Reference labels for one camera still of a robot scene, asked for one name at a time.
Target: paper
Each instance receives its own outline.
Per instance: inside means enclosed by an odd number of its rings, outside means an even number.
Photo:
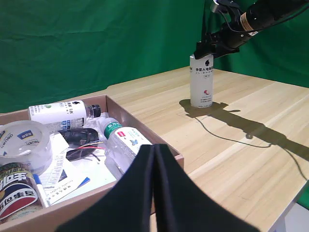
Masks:
[[[59,182],[54,188],[44,188],[47,199],[51,205],[69,193],[75,191],[80,185],[87,183],[90,179],[85,174],[75,168],[67,159],[64,159],[63,170]]]
[[[71,162],[74,167],[89,177],[90,181],[62,198],[59,202],[79,196],[116,180],[104,163],[106,159],[105,151],[97,149],[94,154],[100,159],[100,161],[94,156],[89,155],[83,159]]]
[[[53,151],[53,161],[48,169],[40,175],[40,180],[44,189],[53,189],[59,181],[62,173],[63,160],[66,157],[69,147],[60,133],[52,134],[50,140]]]

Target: white bottle with blue label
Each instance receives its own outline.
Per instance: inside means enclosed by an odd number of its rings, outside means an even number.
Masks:
[[[86,105],[83,101],[66,101],[28,108],[31,121],[44,124],[50,133],[84,126],[90,118],[100,117],[99,105]]]

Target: tape roll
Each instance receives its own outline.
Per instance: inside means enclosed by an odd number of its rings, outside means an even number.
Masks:
[[[16,121],[0,127],[0,164],[19,162],[42,174],[52,162],[50,134],[35,121]]]

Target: red wire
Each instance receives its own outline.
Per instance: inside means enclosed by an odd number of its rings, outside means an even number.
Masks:
[[[89,148],[91,148],[91,149],[103,149],[103,150],[105,150],[105,148],[100,147],[100,146],[83,146],[83,147],[79,147],[79,148],[77,148],[77,149],[89,149]]]

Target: white bottle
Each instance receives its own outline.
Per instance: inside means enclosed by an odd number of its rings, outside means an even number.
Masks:
[[[122,173],[127,171],[141,145],[151,145],[151,142],[136,128],[123,127],[112,117],[98,121],[98,125],[107,138],[109,155],[114,159]]]
[[[30,106],[28,115],[31,121],[45,124],[49,132],[54,133],[84,126],[88,119],[100,117],[101,108],[88,106],[83,101],[67,101]]]
[[[190,56],[190,98],[191,105],[206,108],[212,105],[213,55],[201,59]]]

